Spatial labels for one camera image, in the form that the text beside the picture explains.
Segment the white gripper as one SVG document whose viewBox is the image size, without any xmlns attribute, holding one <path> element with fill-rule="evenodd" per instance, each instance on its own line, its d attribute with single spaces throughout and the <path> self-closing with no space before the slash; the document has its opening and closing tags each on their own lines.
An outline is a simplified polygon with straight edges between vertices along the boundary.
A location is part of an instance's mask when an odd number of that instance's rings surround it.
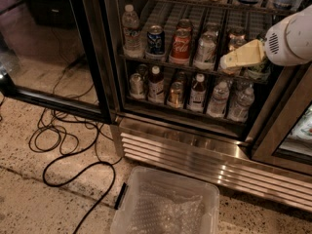
<svg viewBox="0 0 312 234">
<path fill-rule="evenodd" d="M 312 5 L 271 26 L 266 41 L 254 39 L 223 55 L 223 69 L 249 67 L 268 59 L 280 66 L 305 64 L 312 60 Z"/>
</svg>

